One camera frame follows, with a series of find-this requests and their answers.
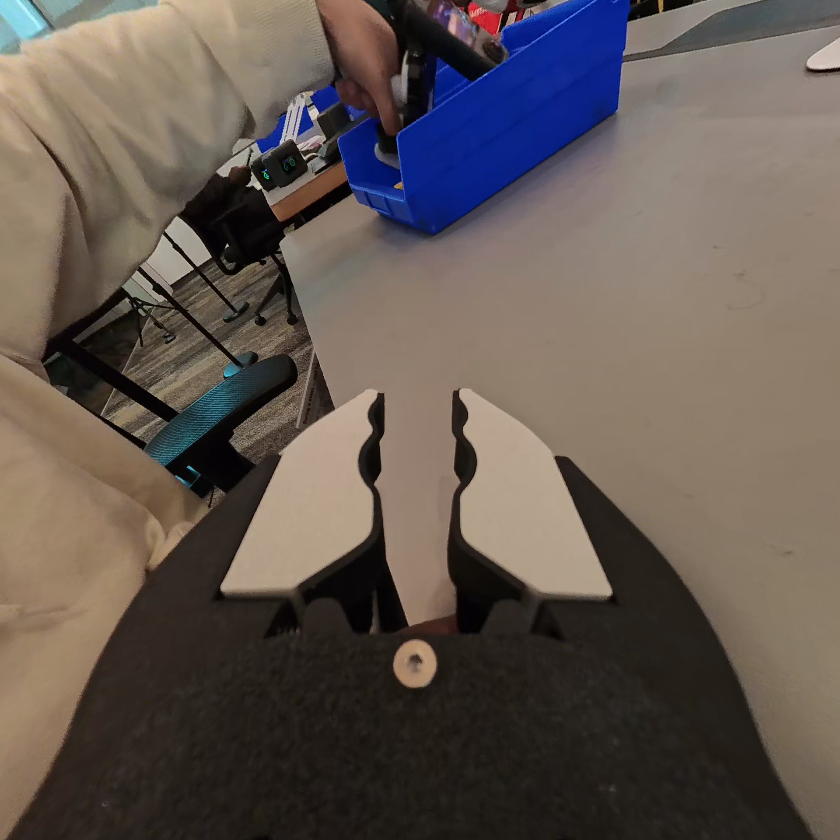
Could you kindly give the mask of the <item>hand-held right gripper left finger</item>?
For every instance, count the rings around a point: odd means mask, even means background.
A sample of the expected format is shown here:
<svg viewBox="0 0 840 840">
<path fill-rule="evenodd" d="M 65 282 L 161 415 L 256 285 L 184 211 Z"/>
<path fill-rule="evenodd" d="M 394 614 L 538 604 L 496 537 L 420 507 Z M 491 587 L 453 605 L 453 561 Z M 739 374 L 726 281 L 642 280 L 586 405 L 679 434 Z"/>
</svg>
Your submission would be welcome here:
<svg viewBox="0 0 840 840">
<path fill-rule="evenodd" d="M 384 569 L 384 395 L 367 390 L 282 452 L 220 586 L 235 598 L 360 601 Z"/>
</svg>

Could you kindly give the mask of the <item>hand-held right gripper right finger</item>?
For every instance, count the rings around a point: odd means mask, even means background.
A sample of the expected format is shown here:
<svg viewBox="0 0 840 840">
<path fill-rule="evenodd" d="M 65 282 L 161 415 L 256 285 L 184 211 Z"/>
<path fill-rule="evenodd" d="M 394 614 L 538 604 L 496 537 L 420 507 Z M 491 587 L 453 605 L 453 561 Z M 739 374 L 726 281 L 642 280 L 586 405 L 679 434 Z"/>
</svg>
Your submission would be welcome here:
<svg viewBox="0 0 840 840">
<path fill-rule="evenodd" d="M 549 446 L 469 388 L 453 394 L 448 573 L 459 594 L 608 602 L 613 588 Z"/>
</svg>

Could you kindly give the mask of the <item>blue plastic bin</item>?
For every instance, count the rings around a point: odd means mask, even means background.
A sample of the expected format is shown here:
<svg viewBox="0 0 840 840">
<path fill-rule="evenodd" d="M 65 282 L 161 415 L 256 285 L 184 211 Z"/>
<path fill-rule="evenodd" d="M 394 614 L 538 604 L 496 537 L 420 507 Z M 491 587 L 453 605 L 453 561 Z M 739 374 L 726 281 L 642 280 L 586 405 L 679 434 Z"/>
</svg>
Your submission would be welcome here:
<svg viewBox="0 0 840 840">
<path fill-rule="evenodd" d="M 330 108 L 332 105 L 340 101 L 338 93 L 333 87 L 326 87 L 319 91 L 314 91 L 311 95 L 311 98 L 315 107 L 319 111 L 318 115 L 320 115 L 322 111 Z M 256 145 L 257 148 L 259 148 L 260 153 L 264 153 L 280 145 L 280 134 L 282 131 L 285 114 L 286 113 L 283 113 L 280 116 L 276 127 L 267 136 L 261 139 L 257 139 Z M 297 140 L 304 140 L 304 138 L 307 138 L 308 136 L 312 135 L 312 132 L 315 132 L 315 134 L 321 133 L 317 122 L 314 123 L 311 129 L 307 130 L 306 132 L 301 132 L 301 135 L 297 138 Z"/>
<path fill-rule="evenodd" d="M 399 171 L 363 121 L 339 139 L 357 201 L 435 235 L 611 117 L 628 13 L 627 1 L 565 2 L 504 28 L 506 62 L 399 132 Z"/>
</svg>

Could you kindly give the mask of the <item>person's left forearm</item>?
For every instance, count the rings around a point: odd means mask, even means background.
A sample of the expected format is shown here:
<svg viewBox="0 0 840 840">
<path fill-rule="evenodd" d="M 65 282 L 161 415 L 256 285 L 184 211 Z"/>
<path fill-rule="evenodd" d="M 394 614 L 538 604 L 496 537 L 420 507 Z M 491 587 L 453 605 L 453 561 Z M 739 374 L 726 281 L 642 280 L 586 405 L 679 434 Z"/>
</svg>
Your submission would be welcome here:
<svg viewBox="0 0 840 840">
<path fill-rule="evenodd" d="M 2 58 L 2 355 L 129 279 L 226 161 L 331 80 L 315 2 L 161 2 Z"/>
</svg>

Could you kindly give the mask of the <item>person's left hand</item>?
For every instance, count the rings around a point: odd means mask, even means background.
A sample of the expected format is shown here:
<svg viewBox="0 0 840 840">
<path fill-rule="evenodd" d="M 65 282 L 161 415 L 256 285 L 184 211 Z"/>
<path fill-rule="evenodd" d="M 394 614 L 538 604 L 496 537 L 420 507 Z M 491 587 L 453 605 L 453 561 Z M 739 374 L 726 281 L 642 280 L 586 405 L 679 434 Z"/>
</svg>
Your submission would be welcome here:
<svg viewBox="0 0 840 840">
<path fill-rule="evenodd" d="M 377 117 L 395 137 L 402 121 L 391 79 L 401 68 L 393 28 L 364 1 L 317 1 L 316 6 L 338 71 L 341 102 Z"/>
</svg>

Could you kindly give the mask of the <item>newspaper sheet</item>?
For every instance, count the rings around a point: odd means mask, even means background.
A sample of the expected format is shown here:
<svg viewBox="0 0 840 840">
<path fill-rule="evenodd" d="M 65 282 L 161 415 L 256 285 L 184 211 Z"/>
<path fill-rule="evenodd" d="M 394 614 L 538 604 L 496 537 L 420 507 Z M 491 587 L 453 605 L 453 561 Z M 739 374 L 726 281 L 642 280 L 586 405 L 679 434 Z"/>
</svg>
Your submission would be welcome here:
<svg viewBox="0 0 840 840">
<path fill-rule="evenodd" d="M 301 432 L 334 410 L 333 399 L 322 371 L 319 357 L 311 351 L 296 429 Z"/>
</svg>

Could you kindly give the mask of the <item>black mesh office chair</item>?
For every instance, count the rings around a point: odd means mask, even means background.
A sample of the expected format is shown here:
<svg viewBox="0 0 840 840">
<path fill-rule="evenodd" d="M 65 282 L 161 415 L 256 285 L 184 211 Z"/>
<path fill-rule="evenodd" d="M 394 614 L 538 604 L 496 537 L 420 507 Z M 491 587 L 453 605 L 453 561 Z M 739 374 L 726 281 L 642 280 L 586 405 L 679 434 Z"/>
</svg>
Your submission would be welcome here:
<svg viewBox="0 0 840 840">
<path fill-rule="evenodd" d="M 258 361 L 189 405 L 144 452 L 175 476 L 192 469 L 208 484 L 229 492 L 255 467 L 231 445 L 234 432 L 297 380 L 298 368 L 288 355 Z"/>
</svg>

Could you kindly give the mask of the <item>black stand with round base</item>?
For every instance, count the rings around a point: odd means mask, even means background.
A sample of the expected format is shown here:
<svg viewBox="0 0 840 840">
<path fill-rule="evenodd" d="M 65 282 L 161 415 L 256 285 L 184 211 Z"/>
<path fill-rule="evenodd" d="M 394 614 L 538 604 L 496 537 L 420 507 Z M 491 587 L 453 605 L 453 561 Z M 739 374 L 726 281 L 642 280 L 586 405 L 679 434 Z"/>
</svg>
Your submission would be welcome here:
<svg viewBox="0 0 840 840">
<path fill-rule="evenodd" d="M 228 350 L 215 336 L 209 332 L 169 291 L 169 287 L 165 283 L 159 281 L 156 276 L 152 275 L 146 268 L 140 266 L 138 272 L 144 278 L 152 290 L 160 295 L 176 312 L 178 312 L 184 320 L 190 323 L 196 331 L 198 331 L 204 339 L 213 345 L 213 347 L 222 353 L 227 359 L 227 365 L 224 369 L 224 378 L 228 379 L 246 368 L 256 364 L 259 360 L 257 353 L 253 351 L 246 351 L 239 355 L 234 355 Z"/>
<path fill-rule="evenodd" d="M 244 301 L 242 303 L 233 303 L 229 300 L 225 294 L 207 277 L 206 273 L 202 270 L 202 268 L 187 254 L 183 247 L 181 247 L 173 237 L 167 233 L 166 231 L 163 232 L 163 238 L 165 241 L 169 243 L 169 245 L 174 249 L 177 255 L 182 257 L 184 261 L 193 269 L 193 273 L 196 274 L 197 277 L 203 282 L 204 286 L 208 288 L 216 298 L 218 298 L 226 307 L 226 311 L 222 315 L 223 323 L 231 323 L 239 320 L 242 316 L 246 314 L 249 310 L 249 303 Z"/>
</svg>

